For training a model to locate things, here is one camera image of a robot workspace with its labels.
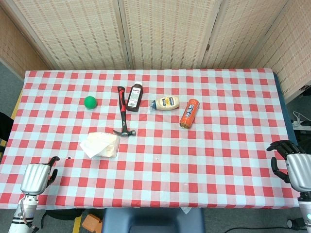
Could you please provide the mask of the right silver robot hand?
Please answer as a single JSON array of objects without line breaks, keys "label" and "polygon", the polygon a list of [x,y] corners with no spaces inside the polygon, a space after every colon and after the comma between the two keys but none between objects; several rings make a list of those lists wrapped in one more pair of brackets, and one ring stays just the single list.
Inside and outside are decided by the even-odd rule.
[{"label": "right silver robot hand", "polygon": [[310,192],[311,190],[311,155],[295,145],[290,140],[275,141],[267,148],[276,150],[285,160],[287,173],[279,170],[275,157],[271,158],[273,173],[285,183],[289,183],[297,192]]}]

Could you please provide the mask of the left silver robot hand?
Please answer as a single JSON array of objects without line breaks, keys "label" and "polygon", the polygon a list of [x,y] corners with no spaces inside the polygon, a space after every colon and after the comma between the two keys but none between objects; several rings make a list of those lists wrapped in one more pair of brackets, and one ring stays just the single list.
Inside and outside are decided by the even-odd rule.
[{"label": "left silver robot hand", "polygon": [[58,156],[54,156],[48,163],[28,164],[20,188],[22,193],[32,196],[42,194],[55,181],[58,169],[54,169],[52,175],[50,175],[50,172],[54,163],[59,160]]}]

